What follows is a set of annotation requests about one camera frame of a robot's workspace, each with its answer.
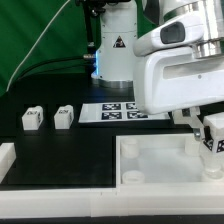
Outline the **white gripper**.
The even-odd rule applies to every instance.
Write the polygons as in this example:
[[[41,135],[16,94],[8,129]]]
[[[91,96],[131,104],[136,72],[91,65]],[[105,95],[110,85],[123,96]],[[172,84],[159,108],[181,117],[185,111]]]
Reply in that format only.
[[[200,14],[186,13],[143,35],[133,47],[137,108],[146,114],[183,109],[183,120],[197,141],[204,138],[204,125],[200,108],[194,106],[224,101],[224,56],[193,55],[204,27]]]

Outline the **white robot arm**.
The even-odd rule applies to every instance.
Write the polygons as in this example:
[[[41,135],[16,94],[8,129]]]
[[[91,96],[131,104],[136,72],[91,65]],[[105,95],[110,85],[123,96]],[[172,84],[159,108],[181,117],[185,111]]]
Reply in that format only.
[[[142,0],[156,27],[137,36],[135,0],[106,0],[92,79],[134,89],[138,110],[171,112],[200,139],[199,107],[224,100],[224,0]]]

